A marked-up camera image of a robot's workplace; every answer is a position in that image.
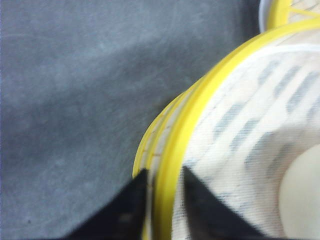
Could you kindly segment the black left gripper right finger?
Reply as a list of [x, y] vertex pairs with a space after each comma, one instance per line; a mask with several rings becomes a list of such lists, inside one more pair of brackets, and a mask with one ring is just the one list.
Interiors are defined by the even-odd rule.
[[193, 240], [266, 240], [268, 237], [222, 203], [183, 167], [184, 203]]

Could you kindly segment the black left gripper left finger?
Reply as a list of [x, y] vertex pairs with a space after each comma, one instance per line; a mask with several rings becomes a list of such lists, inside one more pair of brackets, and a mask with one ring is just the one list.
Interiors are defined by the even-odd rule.
[[143, 169], [103, 209], [66, 240], [140, 240], [146, 216], [148, 170]]

